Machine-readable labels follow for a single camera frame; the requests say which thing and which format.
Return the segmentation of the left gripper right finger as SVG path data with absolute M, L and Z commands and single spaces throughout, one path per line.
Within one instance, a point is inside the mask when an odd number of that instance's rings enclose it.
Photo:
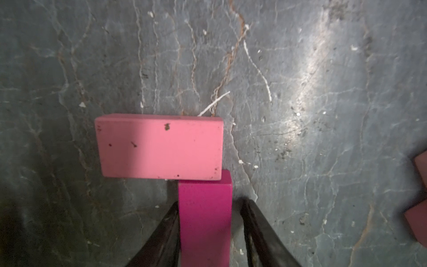
M 253 200 L 242 200 L 240 215 L 250 267 L 301 267 Z

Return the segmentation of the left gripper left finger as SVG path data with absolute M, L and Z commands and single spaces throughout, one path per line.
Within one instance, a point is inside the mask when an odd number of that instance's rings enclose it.
M 126 267 L 176 267 L 180 255 L 179 205 L 175 202 Z

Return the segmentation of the light pink block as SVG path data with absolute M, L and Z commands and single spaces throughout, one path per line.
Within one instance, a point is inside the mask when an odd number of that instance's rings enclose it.
M 218 181 L 219 117 L 115 113 L 95 119 L 101 171 L 109 178 Z

